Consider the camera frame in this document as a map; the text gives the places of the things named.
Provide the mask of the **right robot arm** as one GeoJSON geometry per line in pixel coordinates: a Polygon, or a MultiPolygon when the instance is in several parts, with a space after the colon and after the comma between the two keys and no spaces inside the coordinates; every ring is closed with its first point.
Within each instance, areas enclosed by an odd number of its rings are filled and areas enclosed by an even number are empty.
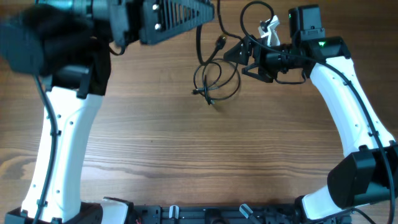
{"type": "Polygon", "coordinates": [[[294,221],[319,223],[364,205],[389,201],[389,223],[397,198],[397,141],[367,99],[341,37],[327,37],[316,4],[289,10],[290,44],[276,34],[277,16],[261,22],[260,38],[245,34],[224,59],[241,64],[242,73],[266,83],[280,73],[301,69],[322,95],[343,146],[343,160],[326,186],[298,197],[294,221]]]}

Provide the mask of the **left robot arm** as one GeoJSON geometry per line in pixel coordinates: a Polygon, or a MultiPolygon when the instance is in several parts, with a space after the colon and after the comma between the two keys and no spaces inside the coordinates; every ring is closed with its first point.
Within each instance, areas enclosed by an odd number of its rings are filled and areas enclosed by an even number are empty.
{"type": "Polygon", "coordinates": [[[1,22],[1,57],[33,76],[44,122],[31,185],[6,223],[141,223],[132,202],[84,202],[81,172],[114,43],[154,45],[214,18],[209,1],[36,1],[1,22]]]}

